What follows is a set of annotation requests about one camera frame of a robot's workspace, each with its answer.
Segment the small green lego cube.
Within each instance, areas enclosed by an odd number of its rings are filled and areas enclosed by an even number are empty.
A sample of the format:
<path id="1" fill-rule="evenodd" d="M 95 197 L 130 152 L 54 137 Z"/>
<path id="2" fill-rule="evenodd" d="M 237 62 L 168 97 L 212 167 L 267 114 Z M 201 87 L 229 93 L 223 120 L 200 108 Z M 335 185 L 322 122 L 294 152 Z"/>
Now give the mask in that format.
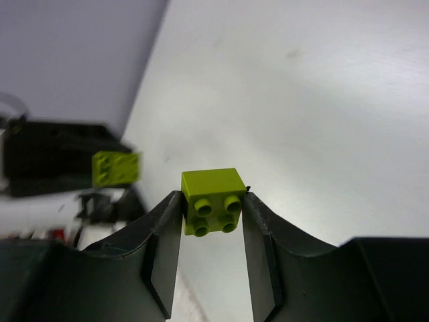
<path id="1" fill-rule="evenodd" d="M 237 228 L 247 187 L 235 168 L 183 172 L 181 191 L 185 235 Z"/>

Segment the green rounded lego brick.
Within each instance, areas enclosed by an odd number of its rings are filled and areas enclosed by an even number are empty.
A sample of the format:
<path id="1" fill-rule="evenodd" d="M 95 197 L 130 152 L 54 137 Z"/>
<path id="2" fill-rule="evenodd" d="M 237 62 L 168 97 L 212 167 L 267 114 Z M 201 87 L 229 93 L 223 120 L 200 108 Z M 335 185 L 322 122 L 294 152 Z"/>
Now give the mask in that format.
<path id="1" fill-rule="evenodd" d="M 133 184 L 140 179 L 140 153 L 97 152 L 91 173 L 95 188 Z"/>

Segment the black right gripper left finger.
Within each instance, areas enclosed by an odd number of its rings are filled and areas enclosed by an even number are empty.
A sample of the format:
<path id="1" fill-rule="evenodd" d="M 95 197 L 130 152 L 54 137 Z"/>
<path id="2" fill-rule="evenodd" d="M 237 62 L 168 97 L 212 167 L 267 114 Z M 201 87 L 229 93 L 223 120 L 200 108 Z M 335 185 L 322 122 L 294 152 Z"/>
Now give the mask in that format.
<path id="1" fill-rule="evenodd" d="M 77 250 L 58 241 L 1 242 L 2 321 L 165 321 L 171 317 L 182 194 Z"/>

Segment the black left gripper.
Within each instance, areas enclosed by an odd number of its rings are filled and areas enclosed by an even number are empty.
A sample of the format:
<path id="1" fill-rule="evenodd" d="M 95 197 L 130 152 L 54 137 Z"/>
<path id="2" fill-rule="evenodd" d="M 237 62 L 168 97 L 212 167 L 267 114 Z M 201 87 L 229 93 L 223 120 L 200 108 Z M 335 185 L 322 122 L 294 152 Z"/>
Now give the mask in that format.
<path id="1" fill-rule="evenodd" d="M 101 123 L 12 119 L 2 143 L 5 192 L 15 198 L 94 188 L 93 155 L 136 153 Z"/>

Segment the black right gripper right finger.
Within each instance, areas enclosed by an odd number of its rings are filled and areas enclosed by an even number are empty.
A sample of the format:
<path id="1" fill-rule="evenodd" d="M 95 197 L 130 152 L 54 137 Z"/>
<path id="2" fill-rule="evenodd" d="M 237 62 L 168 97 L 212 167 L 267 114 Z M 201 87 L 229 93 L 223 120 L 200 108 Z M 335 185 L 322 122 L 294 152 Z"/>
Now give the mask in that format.
<path id="1" fill-rule="evenodd" d="M 332 246 L 243 202 L 255 321 L 427 321 L 428 240 L 356 237 Z"/>

